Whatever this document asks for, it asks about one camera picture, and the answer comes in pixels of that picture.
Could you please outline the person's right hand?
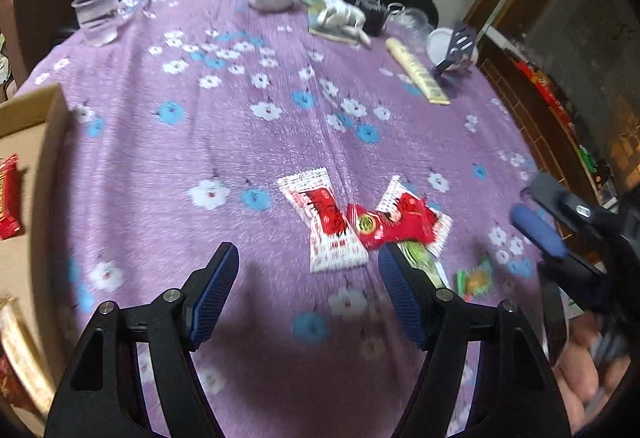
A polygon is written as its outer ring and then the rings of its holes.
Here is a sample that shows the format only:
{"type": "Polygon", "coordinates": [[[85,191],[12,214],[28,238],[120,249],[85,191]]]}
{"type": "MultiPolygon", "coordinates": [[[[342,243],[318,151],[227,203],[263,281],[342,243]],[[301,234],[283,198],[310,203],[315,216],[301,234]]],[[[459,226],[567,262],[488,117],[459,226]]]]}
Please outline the person's right hand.
{"type": "Polygon", "coordinates": [[[573,435],[602,411],[631,362],[629,356],[618,357],[600,373],[591,356],[600,340],[600,323],[594,314],[570,320],[570,337],[553,367],[573,435]]]}

